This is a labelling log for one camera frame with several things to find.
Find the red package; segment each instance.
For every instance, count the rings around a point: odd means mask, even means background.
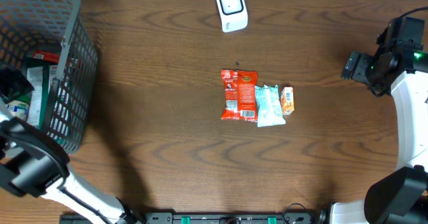
[[[222,120],[246,120],[257,122],[255,90],[257,72],[221,70],[225,84],[226,108]]]

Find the light blue package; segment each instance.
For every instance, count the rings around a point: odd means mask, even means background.
[[[270,87],[255,87],[255,101],[258,108],[257,127],[274,126],[285,124],[286,120],[282,117],[280,93],[278,85]]]

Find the green connector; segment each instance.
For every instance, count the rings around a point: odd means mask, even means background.
[[[276,224],[276,217],[268,217],[267,224]]]
[[[190,217],[181,217],[181,224],[190,224]]]

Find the plastic packet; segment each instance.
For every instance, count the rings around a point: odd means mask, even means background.
[[[222,120],[246,120],[257,122],[254,87],[257,72],[221,70],[225,84],[226,108]]]
[[[259,109],[257,127],[286,123],[286,120],[282,117],[278,85],[275,85],[275,87],[267,85],[264,87],[256,86],[255,99],[257,100],[257,107]]]

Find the black square outline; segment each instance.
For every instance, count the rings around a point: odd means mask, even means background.
[[[241,10],[233,12],[233,13],[225,13],[224,10],[223,10],[223,4],[221,4],[221,0],[219,0],[221,11],[223,12],[223,14],[224,15],[232,15],[232,14],[235,14],[235,13],[241,13],[243,11],[243,3],[242,3],[242,0],[239,0],[239,1],[241,2]]]

